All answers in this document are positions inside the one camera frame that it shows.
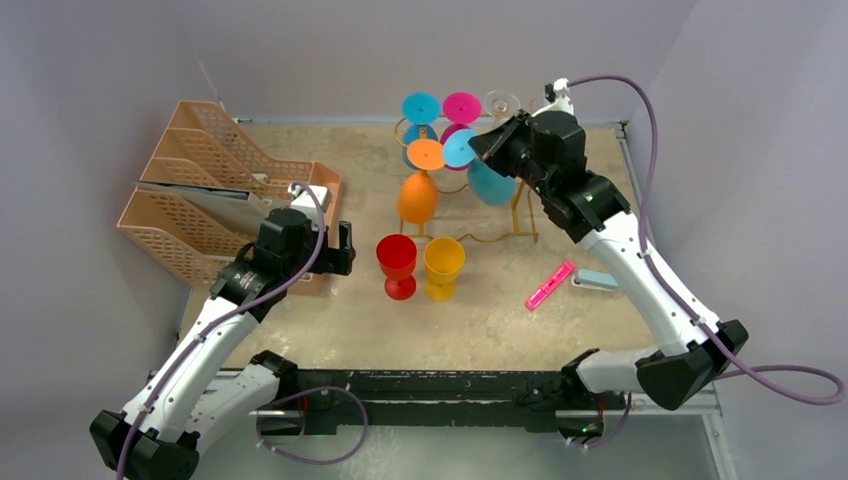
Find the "red wine glass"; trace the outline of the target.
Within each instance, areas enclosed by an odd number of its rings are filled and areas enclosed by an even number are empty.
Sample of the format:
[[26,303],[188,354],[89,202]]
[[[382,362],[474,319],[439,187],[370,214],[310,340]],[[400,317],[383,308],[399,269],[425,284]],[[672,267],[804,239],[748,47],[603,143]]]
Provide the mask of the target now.
[[376,257],[386,276],[385,293],[396,301],[410,299],[417,289],[414,277],[418,258],[416,243],[403,234],[387,235],[378,242]]

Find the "orange wine glass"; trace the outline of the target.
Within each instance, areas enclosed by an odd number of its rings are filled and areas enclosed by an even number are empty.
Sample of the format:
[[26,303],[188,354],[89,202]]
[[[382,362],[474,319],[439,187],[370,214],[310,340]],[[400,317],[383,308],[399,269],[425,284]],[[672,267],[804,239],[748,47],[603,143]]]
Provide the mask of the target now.
[[407,156],[417,170],[401,185],[396,211],[405,222],[425,224],[434,216],[439,200],[430,172],[445,166],[443,146],[437,140],[414,140],[407,147]]

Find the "yellow wine glass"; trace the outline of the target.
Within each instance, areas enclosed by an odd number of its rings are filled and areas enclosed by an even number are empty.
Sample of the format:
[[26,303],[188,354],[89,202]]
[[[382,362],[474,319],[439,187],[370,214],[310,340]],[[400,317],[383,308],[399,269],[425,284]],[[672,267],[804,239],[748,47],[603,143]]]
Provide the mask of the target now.
[[433,301],[450,300],[466,259],[462,245],[453,238],[431,240],[424,249],[425,294]]

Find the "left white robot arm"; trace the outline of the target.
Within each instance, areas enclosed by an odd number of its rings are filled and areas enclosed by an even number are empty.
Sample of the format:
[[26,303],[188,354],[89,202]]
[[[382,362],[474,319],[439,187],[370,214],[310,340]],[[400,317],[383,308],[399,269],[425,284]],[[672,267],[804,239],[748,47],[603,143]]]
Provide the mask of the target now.
[[213,283],[186,336],[160,370],[120,411],[103,410],[89,432],[119,479],[188,479],[201,456],[238,419],[264,406],[284,409],[302,397],[297,366],[270,351],[255,355],[225,387],[207,394],[224,361],[282,301],[301,276],[347,276],[356,252],[352,226],[329,227],[303,212],[275,209]]

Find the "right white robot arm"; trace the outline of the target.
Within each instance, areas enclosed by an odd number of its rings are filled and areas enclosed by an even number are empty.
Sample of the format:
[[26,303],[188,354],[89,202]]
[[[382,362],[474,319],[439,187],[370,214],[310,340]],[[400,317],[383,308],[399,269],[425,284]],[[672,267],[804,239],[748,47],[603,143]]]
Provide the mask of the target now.
[[749,333],[719,319],[682,284],[649,244],[638,240],[637,216],[619,189],[586,166],[586,133],[570,113],[520,111],[469,141],[497,174],[523,180],[543,210],[618,282],[655,339],[652,348],[589,350],[566,366],[564,399],[584,407],[607,391],[639,392],[676,410],[729,366]]

